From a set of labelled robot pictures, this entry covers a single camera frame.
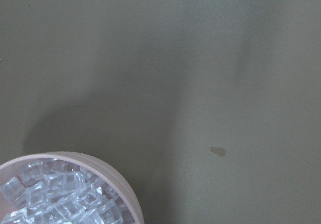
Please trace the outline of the pile of clear ice cubes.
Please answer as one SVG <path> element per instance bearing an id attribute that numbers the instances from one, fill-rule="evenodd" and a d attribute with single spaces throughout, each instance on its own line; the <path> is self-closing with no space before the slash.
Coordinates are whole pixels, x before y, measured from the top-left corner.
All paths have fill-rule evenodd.
<path id="1" fill-rule="evenodd" d="M 134 223 L 119 193 L 105 180 L 72 162 L 55 158 L 22 165 L 1 184 L 14 208 L 1 223 Z"/>

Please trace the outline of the pink bowl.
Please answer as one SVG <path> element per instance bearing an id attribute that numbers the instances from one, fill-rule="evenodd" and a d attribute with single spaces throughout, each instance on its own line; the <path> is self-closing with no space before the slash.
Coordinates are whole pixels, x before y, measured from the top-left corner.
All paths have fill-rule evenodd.
<path id="1" fill-rule="evenodd" d="M 111 165 L 87 154 L 77 152 L 48 152 L 26 155 L 9 160 L 1 164 L 1 184 L 6 183 L 12 177 L 15 177 L 19 173 L 19 168 L 21 166 L 34 160 L 44 158 L 56 158 L 72 162 L 95 173 L 116 190 L 127 205 L 134 221 L 136 223 L 144 223 L 139 201 L 126 179 Z"/>

